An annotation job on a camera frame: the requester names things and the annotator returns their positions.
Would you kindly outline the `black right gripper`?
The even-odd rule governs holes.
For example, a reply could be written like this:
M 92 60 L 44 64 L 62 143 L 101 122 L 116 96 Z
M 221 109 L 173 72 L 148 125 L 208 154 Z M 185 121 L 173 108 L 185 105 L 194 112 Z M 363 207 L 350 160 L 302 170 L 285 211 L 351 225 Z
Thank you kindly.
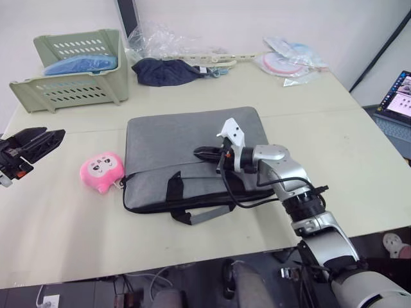
M 193 152 L 201 161 L 219 161 L 216 172 L 229 170 L 240 172 L 240 145 L 231 141 L 228 137 L 223 138 L 222 147 L 201 146 Z

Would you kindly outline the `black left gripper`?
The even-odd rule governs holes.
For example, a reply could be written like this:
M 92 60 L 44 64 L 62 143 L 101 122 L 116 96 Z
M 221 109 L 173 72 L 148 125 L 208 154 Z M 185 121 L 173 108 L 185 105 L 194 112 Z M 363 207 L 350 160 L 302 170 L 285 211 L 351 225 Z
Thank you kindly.
M 65 130 L 33 127 L 1 139 L 1 173 L 9 180 L 20 180 L 34 170 L 29 162 L 37 162 L 58 148 L 65 134 Z

